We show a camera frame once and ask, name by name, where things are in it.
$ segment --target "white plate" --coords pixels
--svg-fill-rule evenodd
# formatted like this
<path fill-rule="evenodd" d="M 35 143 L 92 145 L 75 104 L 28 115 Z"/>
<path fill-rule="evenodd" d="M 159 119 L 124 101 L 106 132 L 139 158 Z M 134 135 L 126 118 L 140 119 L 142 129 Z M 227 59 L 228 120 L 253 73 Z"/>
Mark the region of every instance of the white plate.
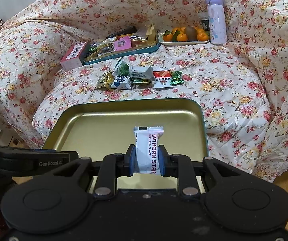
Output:
<path fill-rule="evenodd" d="M 209 43 L 209 41 L 207 41 L 207 42 L 199 42 L 199 41 L 194 41 L 194 42 L 165 42 L 165 41 L 163 41 L 163 36 L 159 36 L 158 41 L 161 44 L 163 44 L 164 46 L 183 46 L 183 45 L 195 45 L 195 44 Z"/>

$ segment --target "green candy wrapper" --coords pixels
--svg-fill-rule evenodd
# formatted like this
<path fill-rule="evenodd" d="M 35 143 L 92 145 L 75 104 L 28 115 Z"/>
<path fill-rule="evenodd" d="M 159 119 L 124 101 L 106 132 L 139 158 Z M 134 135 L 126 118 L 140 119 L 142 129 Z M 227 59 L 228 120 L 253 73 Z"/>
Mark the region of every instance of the green candy wrapper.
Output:
<path fill-rule="evenodd" d="M 184 84 L 184 81 L 181 78 L 182 72 L 181 71 L 171 71 L 171 85 L 181 85 Z"/>
<path fill-rule="evenodd" d="M 140 79 L 140 78 L 132 78 L 132 85 L 147 85 L 151 84 L 152 81 L 146 80 L 146 79 Z"/>

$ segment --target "rectangular tin tray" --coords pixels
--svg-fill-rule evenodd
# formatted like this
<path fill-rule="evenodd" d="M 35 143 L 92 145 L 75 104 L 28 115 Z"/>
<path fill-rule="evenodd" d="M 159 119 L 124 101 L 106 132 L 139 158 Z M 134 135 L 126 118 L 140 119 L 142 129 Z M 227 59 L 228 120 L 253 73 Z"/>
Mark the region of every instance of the rectangular tin tray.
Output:
<path fill-rule="evenodd" d="M 97 62 L 102 62 L 110 59 L 116 59 L 124 56 L 129 56 L 129 55 L 134 55 L 134 54 L 140 54 L 140 53 L 153 53 L 158 50 L 160 46 L 160 43 L 157 38 L 156 34 L 156 40 L 154 42 L 148 42 L 142 46 L 139 47 L 133 47 L 130 49 L 122 50 L 122 51 L 117 51 L 117 52 L 112 52 L 112 53 L 107 53 L 102 56 L 97 57 L 98 51 L 94 52 L 92 55 L 90 55 L 89 59 L 84 60 L 84 65 L 91 65 Z"/>
<path fill-rule="evenodd" d="M 201 107 L 193 100 L 122 100 L 74 105 L 60 116 L 43 149 L 77 151 L 79 157 L 102 160 L 112 153 L 125 153 L 135 144 L 135 126 L 163 126 L 158 140 L 169 154 L 187 155 L 194 161 L 208 156 Z M 176 188 L 177 179 L 154 174 L 120 177 L 117 188 Z"/>

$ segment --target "can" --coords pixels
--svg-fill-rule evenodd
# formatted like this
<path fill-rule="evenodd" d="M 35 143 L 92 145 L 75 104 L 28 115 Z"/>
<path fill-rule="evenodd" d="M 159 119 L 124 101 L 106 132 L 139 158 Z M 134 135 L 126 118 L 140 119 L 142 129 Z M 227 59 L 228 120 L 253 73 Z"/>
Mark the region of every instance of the can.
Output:
<path fill-rule="evenodd" d="M 208 21 L 208 18 L 203 18 L 203 19 L 201 20 L 201 22 L 202 22 L 202 28 L 203 28 L 203 30 L 204 30 L 204 31 L 210 31 L 210 23 L 209 23 L 209 21 Z"/>

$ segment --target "snack packet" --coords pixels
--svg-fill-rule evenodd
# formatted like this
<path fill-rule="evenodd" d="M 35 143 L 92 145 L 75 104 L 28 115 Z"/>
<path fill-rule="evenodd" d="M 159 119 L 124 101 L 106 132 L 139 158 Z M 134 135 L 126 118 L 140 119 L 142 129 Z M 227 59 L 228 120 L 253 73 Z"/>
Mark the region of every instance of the snack packet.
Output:
<path fill-rule="evenodd" d="M 152 81 L 146 80 L 146 79 L 140 79 L 140 78 L 132 78 L 131 79 L 131 84 L 132 85 L 147 85 L 151 84 Z"/>
<path fill-rule="evenodd" d="M 115 76 L 114 82 L 111 85 L 112 89 L 130 90 L 130 77 L 129 76 Z"/>
<path fill-rule="evenodd" d="M 117 40 L 117 37 L 111 37 L 111 38 L 108 38 L 106 40 L 103 40 L 102 44 L 104 44 L 104 43 L 113 43 L 116 40 Z"/>
<path fill-rule="evenodd" d="M 154 88 L 173 87 L 173 85 L 171 85 L 171 71 L 170 70 L 155 71 L 154 77 L 155 77 Z"/>
<path fill-rule="evenodd" d="M 109 43 L 104 43 L 104 44 L 99 44 L 97 46 L 98 49 L 98 57 L 105 55 L 107 53 L 112 53 L 114 52 L 114 44 L 109 42 Z"/>
<path fill-rule="evenodd" d="M 105 73 L 98 78 L 95 89 L 106 88 L 112 91 L 111 84 L 113 83 L 113 81 L 114 76 L 111 74 L 111 72 Z"/>
<path fill-rule="evenodd" d="M 129 76 L 129 66 L 120 58 L 113 71 L 114 76 Z"/>
<path fill-rule="evenodd" d="M 171 71 L 171 85 L 181 85 L 184 84 L 184 80 L 181 78 L 181 71 Z"/>
<path fill-rule="evenodd" d="M 85 60 L 87 60 L 87 57 L 91 56 L 94 52 L 97 52 L 97 44 L 96 43 L 91 44 L 90 48 L 88 49 L 88 51 L 85 55 Z"/>
<path fill-rule="evenodd" d="M 146 41 L 146 32 L 147 32 L 147 27 L 141 27 L 137 30 L 136 33 L 130 36 L 130 39 Z"/>
<path fill-rule="evenodd" d="M 154 75 L 153 75 L 153 68 L 151 66 L 147 66 L 147 67 L 132 66 L 129 72 L 132 78 L 140 78 L 140 79 L 146 79 L 150 81 L 155 80 Z"/>
<path fill-rule="evenodd" d="M 157 140 L 163 135 L 163 127 L 135 127 L 136 163 L 135 173 L 160 175 Z"/>

